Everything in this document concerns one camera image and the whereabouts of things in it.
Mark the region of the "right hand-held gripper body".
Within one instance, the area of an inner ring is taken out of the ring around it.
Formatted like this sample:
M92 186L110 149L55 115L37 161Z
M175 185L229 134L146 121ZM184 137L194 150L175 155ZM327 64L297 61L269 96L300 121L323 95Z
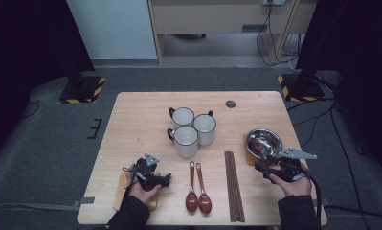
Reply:
M306 175L301 165L301 160L315 160L318 156L299 149L288 148L281 151L277 156L278 169L271 171L286 182L294 182Z

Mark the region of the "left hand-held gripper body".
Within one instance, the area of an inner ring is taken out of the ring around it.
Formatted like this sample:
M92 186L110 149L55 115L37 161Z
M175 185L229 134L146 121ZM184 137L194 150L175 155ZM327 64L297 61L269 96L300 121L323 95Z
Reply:
M153 189L157 185L154 172L160 160L149 153L137 160L134 172L140 180L143 189Z

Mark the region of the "square carved wooden coaster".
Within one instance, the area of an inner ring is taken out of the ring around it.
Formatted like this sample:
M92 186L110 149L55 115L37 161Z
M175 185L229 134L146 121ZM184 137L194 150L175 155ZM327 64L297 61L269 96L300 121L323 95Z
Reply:
M245 155L247 164L250 166L254 166L256 163L260 163L265 166L275 166L277 165L277 158L270 158L269 160L261 160L257 159L254 155L252 155L245 146Z
M121 172L120 177L119 177L119 183L118 183L118 188L117 188L117 193L115 196L115 201L114 201L114 210L119 211L121 208L121 204L124 198L124 194L126 191L126 188L128 187L128 180L126 178L126 172ZM148 210L150 212L153 212L157 209L158 206L158 196L155 195L147 204L146 204Z

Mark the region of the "reddish brown wooden spoon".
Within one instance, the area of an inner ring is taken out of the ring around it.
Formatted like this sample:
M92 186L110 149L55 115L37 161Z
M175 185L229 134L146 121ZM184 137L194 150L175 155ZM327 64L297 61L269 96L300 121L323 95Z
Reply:
M186 208L193 213L198 208L198 197L194 191L194 163L190 162L190 190L186 196Z
M210 197L207 195L204 188L202 167L200 163L196 164L196 172L197 172L199 186L201 190L201 194L199 197L199 209L203 214L209 214L212 210L212 201Z
M248 141L250 151L256 156L271 155L275 146L273 141L263 137L252 138Z

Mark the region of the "stainless steel bowl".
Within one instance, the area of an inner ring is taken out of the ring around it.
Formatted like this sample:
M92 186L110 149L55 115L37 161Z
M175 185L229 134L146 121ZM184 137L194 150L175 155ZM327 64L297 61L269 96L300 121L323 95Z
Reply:
M271 155L256 156L250 151L248 147L248 141L252 138L259 138L259 137L263 137L265 139L268 139L274 142L276 146L274 147L274 151ZM269 160L270 158L277 158L278 154L283 149L281 138L274 131L265 129L265 128L256 128L249 131L248 134L246 135L245 146L252 155L254 155L257 159L261 159L261 160Z

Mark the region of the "bundle of brown chopsticks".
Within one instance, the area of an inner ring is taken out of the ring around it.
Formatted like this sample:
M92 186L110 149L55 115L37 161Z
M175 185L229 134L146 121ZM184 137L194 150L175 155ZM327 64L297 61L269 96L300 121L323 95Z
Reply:
M231 222L244 222L244 210L238 184L236 161L232 151L225 151L225 167Z

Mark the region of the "white enamel mug black rim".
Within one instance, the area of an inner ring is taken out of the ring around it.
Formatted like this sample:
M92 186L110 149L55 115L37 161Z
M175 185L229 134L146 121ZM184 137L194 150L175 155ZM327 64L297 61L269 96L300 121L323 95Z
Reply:
M200 114L195 117L193 126L198 134L198 141L201 146L208 146L214 140L216 120L210 110L207 114Z
M167 129L168 138L174 143L177 154L183 158L191 158L198 151L198 134L192 126L180 126Z
M175 128L191 126L194 119L194 113L187 107L170 108L169 116L172 119Z

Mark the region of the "person's left hand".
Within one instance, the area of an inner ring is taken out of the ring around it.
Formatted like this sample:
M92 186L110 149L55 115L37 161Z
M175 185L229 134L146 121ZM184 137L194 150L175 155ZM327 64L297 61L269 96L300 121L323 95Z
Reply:
M132 172L126 174L126 178L129 182L130 189L128 194L130 196L135 196L144 204L148 204L155 196L157 196L162 189L160 185L156 185L152 190L145 191L141 184L138 182L137 176Z

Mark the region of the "person's right hand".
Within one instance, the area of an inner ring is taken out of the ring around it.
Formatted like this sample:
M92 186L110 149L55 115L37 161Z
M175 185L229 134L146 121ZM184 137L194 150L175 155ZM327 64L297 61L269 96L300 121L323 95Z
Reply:
M278 176L277 185L281 187L285 196L310 196L312 190L312 183L307 177L302 177L297 181L285 182Z

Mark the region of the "black hazard-striped stand base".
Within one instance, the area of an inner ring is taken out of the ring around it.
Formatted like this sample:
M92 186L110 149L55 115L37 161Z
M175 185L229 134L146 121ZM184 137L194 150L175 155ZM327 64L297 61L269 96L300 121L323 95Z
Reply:
M93 103L103 88L105 78L82 77L79 82L69 80L59 96L61 104Z
M281 92L288 102L322 101L325 93L321 86L299 74L282 74L277 77Z

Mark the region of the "black curtain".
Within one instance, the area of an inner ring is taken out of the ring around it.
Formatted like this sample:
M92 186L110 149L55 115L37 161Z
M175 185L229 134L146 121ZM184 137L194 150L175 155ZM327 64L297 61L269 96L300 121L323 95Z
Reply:
M341 75L340 108L361 152L382 166L382 0L318 0L297 67Z
M35 87L93 69L66 0L0 0L0 149Z

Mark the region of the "white panel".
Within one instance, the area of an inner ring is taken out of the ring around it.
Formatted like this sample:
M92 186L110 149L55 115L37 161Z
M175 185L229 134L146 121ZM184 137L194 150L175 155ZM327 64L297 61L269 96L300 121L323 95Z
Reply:
M91 59L156 59L147 0L67 0Z

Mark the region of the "light wooden desk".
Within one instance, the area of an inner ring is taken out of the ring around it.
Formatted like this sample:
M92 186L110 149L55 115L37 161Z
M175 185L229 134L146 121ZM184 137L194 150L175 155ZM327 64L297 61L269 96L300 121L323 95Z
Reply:
M158 58L168 35L261 34L273 63L290 35L304 34L318 0L286 0L268 7L262 0L147 0Z

